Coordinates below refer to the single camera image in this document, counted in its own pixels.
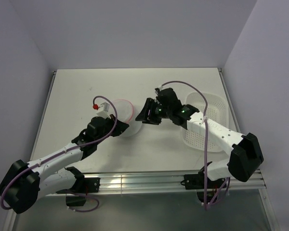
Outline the pink mesh laundry bag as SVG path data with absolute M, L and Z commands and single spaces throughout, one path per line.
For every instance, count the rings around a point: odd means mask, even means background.
M 121 137 L 127 138 L 136 135 L 142 127 L 142 123 L 135 120 L 138 113 L 137 108 L 130 101 L 124 99 L 114 100 L 112 104 L 116 108 L 118 120 L 129 125 Z

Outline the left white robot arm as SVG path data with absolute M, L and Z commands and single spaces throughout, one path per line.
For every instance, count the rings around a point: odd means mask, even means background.
M 120 136 L 128 127 L 129 124 L 114 115 L 96 116 L 59 151 L 27 163 L 15 161 L 0 183 L 1 208 L 21 214 L 48 194 L 61 190 L 81 191 L 84 175 L 70 164 L 87 158 L 103 140 Z

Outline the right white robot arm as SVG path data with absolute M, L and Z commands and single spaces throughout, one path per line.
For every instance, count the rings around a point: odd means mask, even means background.
M 205 118 L 204 113 L 190 104 L 182 104 L 172 88 L 157 90 L 155 99 L 147 98 L 136 121 L 159 125 L 167 118 L 175 125 L 199 135 L 219 146 L 228 158 L 208 162 L 197 174 L 187 174 L 181 182 L 187 190 L 220 187 L 228 177 L 246 182 L 264 161 L 258 139 L 232 131 Z

